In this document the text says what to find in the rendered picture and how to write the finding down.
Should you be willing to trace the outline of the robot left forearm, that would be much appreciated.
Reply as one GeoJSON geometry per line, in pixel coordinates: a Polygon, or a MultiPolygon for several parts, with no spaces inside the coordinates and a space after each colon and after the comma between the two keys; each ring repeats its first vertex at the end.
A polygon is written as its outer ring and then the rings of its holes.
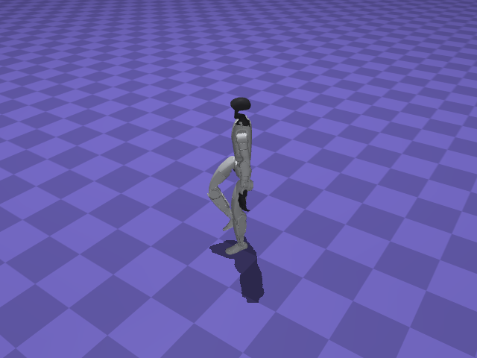
{"type": "Polygon", "coordinates": [[[249,187],[249,176],[250,176],[250,167],[247,162],[241,163],[241,179],[240,179],[240,187],[238,192],[243,195],[243,191],[246,189],[248,191],[249,187]]]}

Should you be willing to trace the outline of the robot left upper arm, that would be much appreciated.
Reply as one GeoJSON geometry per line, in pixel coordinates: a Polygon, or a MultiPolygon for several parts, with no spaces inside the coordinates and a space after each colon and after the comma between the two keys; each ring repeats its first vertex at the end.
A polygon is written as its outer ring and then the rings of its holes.
{"type": "Polygon", "coordinates": [[[243,162],[247,162],[249,164],[249,167],[250,167],[250,154],[249,154],[249,149],[248,149],[248,136],[247,136],[245,130],[237,132],[236,142],[238,144],[239,153],[240,153],[240,155],[243,159],[239,162],[239,167],[241,168],[241,163],[243,163],[243,162]]]}

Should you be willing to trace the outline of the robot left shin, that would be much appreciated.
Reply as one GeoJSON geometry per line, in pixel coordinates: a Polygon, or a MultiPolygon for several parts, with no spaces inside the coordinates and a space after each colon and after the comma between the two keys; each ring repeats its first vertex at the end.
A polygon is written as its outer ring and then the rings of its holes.
{"type": "Polygon", "coordinates": [[[233,228],[234,228],[236,240],[238,242],[239,247],[244,245],[244,233],[246,232],[246,227],[247,227],[246,219],[247,217],[244,214],[240,215],[240,218],[238,219],[237,222],[233,218],[233,228]]]}

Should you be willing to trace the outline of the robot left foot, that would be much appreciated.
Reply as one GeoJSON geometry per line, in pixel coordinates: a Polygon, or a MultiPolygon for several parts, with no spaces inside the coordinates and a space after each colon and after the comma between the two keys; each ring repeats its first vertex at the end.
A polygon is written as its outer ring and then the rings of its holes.
{"type": "MultiPolygon", "coordinates": [[[[241,243],[240,243],[240,245],[241,245],[241,243]]],[[[237,243],[234,246],[227,248],[225,252],[226,252],[226,254],[235,254],[235,253],[237,253],[241,250],[246,249],[247,247],[248,247],[248,245],[247,245],[246,242],[244,242],[244,245],[241,246],[241,247],[239,247],[239,245],[237,243]]]]}

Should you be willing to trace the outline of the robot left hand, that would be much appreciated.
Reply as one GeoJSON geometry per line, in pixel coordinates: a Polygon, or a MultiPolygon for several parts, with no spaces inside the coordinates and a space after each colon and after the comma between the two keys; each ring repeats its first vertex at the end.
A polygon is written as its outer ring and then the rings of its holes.
{"type": "Polygon", "coordinates": [[[240,208],[242,208],[244,211],[248,211],[248,212],[249,212],[250,210],[247,210],[247,208],[246,208],[246,200],[245,200],[245,197],[247,196],[247,190],[245,189],[245,190],[243,191],[243,195],[240,194],[240,193],[239,193],[238,195],[239,195],[239,197],[238,197],[238,202],[239,202],[240,208]]]}

